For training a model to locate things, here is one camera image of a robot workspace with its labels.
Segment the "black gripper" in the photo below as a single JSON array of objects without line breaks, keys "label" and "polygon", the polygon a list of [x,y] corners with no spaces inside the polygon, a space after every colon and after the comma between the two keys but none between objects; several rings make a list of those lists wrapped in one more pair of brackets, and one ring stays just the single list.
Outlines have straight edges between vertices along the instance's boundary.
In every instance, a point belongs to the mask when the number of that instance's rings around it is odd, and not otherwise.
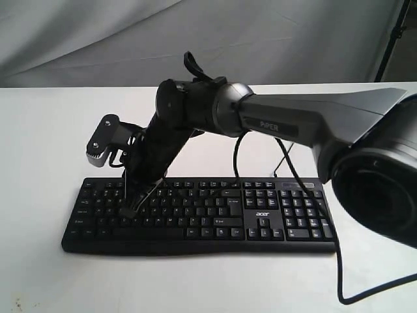
[{"label": "black gripper", "polygon": [[[171,127],[156,114],[153,115],[144,137],[135,141],[122,173],[124,198],[120,215],[127,218],[137,215],[191,135],[192,129]],[[150,184],[128,185],[128,181]]]}]

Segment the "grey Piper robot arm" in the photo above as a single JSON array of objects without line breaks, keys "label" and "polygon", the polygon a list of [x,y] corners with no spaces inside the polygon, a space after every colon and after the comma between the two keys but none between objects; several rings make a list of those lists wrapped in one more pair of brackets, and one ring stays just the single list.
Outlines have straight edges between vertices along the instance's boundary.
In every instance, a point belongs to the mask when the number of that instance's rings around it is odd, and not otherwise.
[{"label": "grey Piper robot arm", "polygon": [[389,87],[352,93],[258,95],[243,83],[211,78],[190,52],[190,82],[168,79],[156,111],[128,153],[128,186],[163,179],[198,132],[232,138],[259,132],[312,150],[319,180],[371,231],[416,246],[416,93]]}]

